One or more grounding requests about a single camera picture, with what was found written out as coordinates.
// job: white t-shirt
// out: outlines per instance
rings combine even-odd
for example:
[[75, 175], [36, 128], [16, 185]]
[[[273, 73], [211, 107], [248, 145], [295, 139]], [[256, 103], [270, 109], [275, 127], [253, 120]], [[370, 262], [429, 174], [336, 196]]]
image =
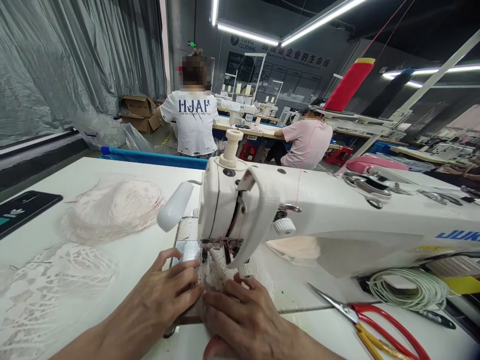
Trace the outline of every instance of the white t-shirt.
[[178, 126], [178, 152], [190, 156], [217, 150], [212, 126], [217, 124], [217, 100], [209, 91], [174, 91], [160, 106], [163, 119]]

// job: smartphone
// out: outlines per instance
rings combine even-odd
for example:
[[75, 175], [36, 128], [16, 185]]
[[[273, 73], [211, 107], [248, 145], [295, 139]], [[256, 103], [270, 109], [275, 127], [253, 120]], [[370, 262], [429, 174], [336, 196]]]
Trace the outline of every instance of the smartphone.
[[31, 190], [0, 204], [0, 240], [62, 200], [62, 195]]

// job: red stool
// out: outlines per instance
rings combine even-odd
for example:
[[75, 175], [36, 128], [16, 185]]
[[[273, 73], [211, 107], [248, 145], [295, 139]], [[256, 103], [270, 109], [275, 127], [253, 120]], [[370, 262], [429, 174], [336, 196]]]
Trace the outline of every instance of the red stool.
[[240, 155], [238, 156], [238, 158], [244, 161], [251, 162], [255, 158], [256, 152], [257, 152], [257, 149], [252, 145], [250, 145], [248, 141], [245, 141], [245, 144], [243, 144], [243, 147], [241, 148]]
[[341, 167], [345, 164], [345, 162], [350, 159], [352, 156], [352, 152], [354, 150], [347, 146], [342, 147], [341, 149], [333, 151], [330, 156], [325, 160], [325, 164], [338, 164]]

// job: white cable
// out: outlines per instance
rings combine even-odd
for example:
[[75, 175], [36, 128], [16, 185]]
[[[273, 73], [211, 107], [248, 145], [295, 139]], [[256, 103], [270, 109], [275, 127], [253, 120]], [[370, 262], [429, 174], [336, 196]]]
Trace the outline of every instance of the white cable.
[[[416, 289], [396, 289], [389, 285], [383, 276], [399, 275], [416, 285]], [[444, 309], [447, 296], [455, 294], [446, 283], [423, 270], [393, 268], [374, 274], [367, 281], [370, 291], [377, 299], [400, 308], [413, 311], [426, 310], [433, 305]]]

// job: scissors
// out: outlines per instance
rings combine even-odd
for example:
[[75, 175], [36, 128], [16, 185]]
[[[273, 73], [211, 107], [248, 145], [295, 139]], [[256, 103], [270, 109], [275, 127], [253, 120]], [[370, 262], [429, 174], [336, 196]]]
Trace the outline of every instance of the scissors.
[[[323, 299], [329, 302], [335, 309], [337, 309], [345, 318], [347, 318], [357, 330], [357, 335], [366, 346], [370, 354], [375, 360], [383, 360], [380, 356], [380, 353], [375, 347], [387, 353], [393, 358], [400, 360], [430, 360], [429, 355], [425, 349], [420, 345], [420, 343], [414, 338], [414, 336], [397, 320], [395, 320], [388, 312], [383, 311], [382, 309], [370, 305], [370, 304], [351, 304], [350, 307], [347, 305], [336, 301], [331, 296], [327, 295], [323, 291], [317, 289], [312, 284], [308, 283], [310, 287]], [[399, 343], [392, 335], [390, 335], [385, 329], [378, 325], [368, 316], [364, 315], [365, 312], [374, 312], [380, 314], [385, 319], [387, 319], [393, 326], [395, 326], [403, 336], [408, 340], [408, 342], [413, 346], [417, 355], [414, 355], [409, 351], [405, 346]], [[367, 329], [360, 323], [360, 320], [364, 321], [372, 328], [374, 328], [379, 334], [381, 334], [392, 346], [387, 343], [377, 339], [374, 335], [369, 333]]]

